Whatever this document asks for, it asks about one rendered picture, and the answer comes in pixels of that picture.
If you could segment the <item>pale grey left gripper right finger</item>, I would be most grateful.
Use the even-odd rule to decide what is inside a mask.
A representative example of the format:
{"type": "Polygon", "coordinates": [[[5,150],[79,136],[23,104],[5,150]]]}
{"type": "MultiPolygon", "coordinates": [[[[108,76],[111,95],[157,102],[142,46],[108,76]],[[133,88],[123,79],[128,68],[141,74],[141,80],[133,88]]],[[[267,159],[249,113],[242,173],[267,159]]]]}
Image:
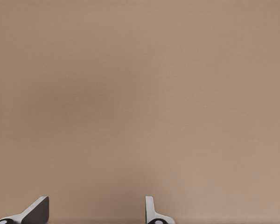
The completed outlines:
{"type": "Polygon", "coordinates": [[[155,211],[152,196],[145,197],[146,224],[175,224],[173,218],[159,214],[155,211]]]}

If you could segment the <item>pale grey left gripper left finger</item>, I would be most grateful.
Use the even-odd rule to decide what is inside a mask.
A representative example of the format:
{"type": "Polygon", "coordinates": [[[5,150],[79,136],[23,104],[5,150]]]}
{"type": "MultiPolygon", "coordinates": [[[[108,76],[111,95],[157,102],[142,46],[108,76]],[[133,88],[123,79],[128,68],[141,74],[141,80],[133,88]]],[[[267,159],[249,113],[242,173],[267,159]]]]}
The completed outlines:
{"type": "Polygon", "coordinates": [[[49,220],[49,197],[41,196],[22,213],[0,219],[0,224],[47,224],[49,220]]]}

